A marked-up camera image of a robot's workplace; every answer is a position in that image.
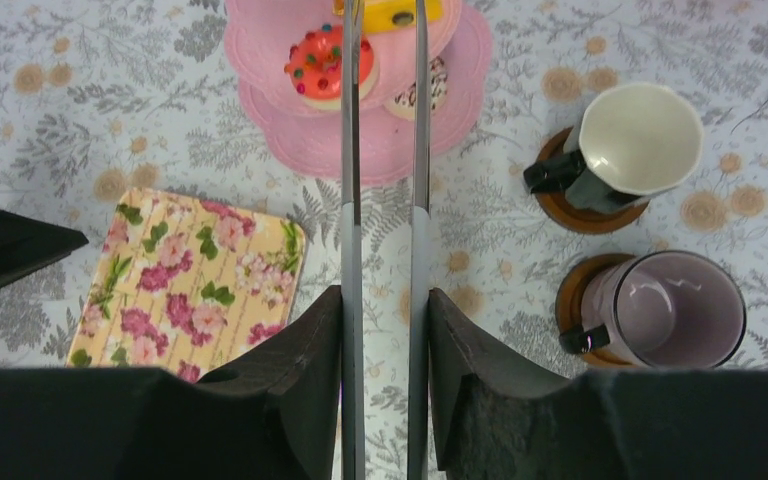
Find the red donut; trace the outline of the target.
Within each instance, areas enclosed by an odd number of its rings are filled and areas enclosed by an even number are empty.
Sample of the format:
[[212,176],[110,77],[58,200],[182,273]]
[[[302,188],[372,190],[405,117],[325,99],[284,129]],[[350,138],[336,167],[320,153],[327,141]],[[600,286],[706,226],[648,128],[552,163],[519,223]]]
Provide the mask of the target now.
[[283,71],[300,99],[316,110],[340,109],[342,34],[342,25],[326,23],[290,47]]

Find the brown wooden saucer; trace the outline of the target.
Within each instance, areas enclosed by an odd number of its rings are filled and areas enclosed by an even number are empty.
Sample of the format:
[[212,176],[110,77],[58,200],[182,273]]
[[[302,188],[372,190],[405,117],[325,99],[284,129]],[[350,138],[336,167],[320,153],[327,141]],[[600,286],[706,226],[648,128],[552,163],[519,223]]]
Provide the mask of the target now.
[[[555,300],[555,319],[560,334],[582,326],[581,305],[587,285],[601,272],[632,259],[624,253],[600,254],[586,258],[576,264],[561,282]],[[585,363],[595,367],[634,368],[632,363],[622,360],[606,348],[576,355]]]
[[649,202],[645,202],[617,213],[602,214],[573,208],[562,193],[536,194],[536,200],[555,223],[585,235],[603,235],[624,228],[635,222],[649,205]]

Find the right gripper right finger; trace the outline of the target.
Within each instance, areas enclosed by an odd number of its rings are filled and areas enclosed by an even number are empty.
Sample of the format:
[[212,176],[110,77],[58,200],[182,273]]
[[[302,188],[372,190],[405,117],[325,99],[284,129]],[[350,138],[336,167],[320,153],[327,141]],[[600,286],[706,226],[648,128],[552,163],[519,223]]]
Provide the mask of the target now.
[[439,470],[449,479],[580,479],[539,405],[569,379],[517,353],[441,289],[429,296],[431,409]]

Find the yellow roll cake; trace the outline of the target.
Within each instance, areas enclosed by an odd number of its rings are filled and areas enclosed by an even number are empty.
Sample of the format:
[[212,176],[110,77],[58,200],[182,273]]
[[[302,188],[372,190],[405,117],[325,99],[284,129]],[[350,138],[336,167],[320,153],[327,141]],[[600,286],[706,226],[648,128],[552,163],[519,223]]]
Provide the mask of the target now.
[[[363,6],[363,32],[367,34],[386,33],[402,28],[415,26],[417,9],[416,1],[411,0],[373,0],[358,1]],[[332,2],[333,13],[342,17],[345,1]],[[425,1],[426,17],[429,21],[437,21],[443,17],[444,2],[440,0]]]

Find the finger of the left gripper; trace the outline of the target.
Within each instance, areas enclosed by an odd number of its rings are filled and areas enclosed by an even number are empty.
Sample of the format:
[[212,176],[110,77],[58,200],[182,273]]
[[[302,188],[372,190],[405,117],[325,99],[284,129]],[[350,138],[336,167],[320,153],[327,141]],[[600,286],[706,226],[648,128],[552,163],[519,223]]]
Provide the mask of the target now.
[[0,209],[0,289],[87,244],[78,230]]

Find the black mug white inside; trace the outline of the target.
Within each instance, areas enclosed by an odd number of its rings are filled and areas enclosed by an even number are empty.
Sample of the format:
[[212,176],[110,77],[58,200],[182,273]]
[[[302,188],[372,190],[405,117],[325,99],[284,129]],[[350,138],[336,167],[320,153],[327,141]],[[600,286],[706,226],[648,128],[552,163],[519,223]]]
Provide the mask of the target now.
[[570,135],[573,146],[523,172],[532,195],[561,193],[575,209],[614,214],[669,192],[697,170],[700,114],[673,89],[633,82],[603,91]]

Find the chocolate drizzle donut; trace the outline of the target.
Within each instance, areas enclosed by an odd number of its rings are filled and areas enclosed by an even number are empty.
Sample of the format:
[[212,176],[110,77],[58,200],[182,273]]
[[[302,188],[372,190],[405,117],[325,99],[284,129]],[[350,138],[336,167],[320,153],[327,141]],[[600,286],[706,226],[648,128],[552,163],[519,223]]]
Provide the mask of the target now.
[[[429,64],[430,68],[430,108],[434,113],[443,105],[448,94],[448,69],[441,56],[435,57]],[[416,84],[400,92],[384,104],[385,109],[398,118],[414,121],[416,118],[417,91]]]

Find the floral dessert tray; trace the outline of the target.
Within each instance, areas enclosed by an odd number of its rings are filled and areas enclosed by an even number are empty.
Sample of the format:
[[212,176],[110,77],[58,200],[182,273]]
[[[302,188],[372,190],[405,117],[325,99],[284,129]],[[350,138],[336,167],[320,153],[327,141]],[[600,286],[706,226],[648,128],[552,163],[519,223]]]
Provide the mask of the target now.
[[132,189],[116,205],[67,363],[197,381],[288,324],[305,247],[293,221]]

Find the metal tongs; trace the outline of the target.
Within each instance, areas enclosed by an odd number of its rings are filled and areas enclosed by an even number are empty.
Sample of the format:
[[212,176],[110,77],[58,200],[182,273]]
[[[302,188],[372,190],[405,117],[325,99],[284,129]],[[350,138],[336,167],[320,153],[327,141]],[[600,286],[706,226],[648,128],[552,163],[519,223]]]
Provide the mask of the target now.
[[[362,227],[360,189],[360,53],[364,5],[343,10],[341,66],[342,164],[342,476],[366,475],[363,380]],[[428,476],[429,169],[431,134],[429,32],[426,4],[416,4],[416,120],[410,277],[407,476]]]

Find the purple mug black handle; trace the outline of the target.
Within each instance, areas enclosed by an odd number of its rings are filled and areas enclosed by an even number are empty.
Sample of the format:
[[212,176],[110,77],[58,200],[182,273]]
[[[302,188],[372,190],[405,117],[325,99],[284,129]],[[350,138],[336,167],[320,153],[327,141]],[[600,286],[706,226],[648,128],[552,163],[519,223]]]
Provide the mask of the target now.
[[737,353],[748,323],[732,276],[681,250],[633,256],[599,273],[585,288],[581,314],[581,327],[558,335],[563,351],[606,348],[645,368],[719,367]]

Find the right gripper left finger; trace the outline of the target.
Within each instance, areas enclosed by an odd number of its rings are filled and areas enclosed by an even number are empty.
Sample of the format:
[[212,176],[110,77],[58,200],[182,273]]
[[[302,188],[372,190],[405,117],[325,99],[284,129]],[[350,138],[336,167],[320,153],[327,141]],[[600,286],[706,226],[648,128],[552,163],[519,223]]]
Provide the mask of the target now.
[[217,437],[201,479],[328,479],[340,389],[343,301],[327,287],[290,325],[205,374]]

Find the pink three-tier cake stand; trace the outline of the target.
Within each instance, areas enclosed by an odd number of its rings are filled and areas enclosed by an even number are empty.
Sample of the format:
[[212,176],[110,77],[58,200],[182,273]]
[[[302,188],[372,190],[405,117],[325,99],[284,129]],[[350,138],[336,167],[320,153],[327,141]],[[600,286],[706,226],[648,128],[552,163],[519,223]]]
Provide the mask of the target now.
[[[431,114],[430,152],[439,155],[462,142],[477,122],[493,54],[487,20],[464,1],[444,1],[428,25],[428,56],[447,70],[447,94]],[[303,175],[337,179],[342,172],[339,110],[323,110],[295,86],[301,70],[291,57],[302,43],[341,31],[331,1],[229,1],[224,48],[239,77],[246,115],[261,129],[272,154]],[[414,163],[414,123],[386,108],[416,80],[416,29],[366,31],[379,75],[359,101],[360,181],[382,185],[408,176]]]

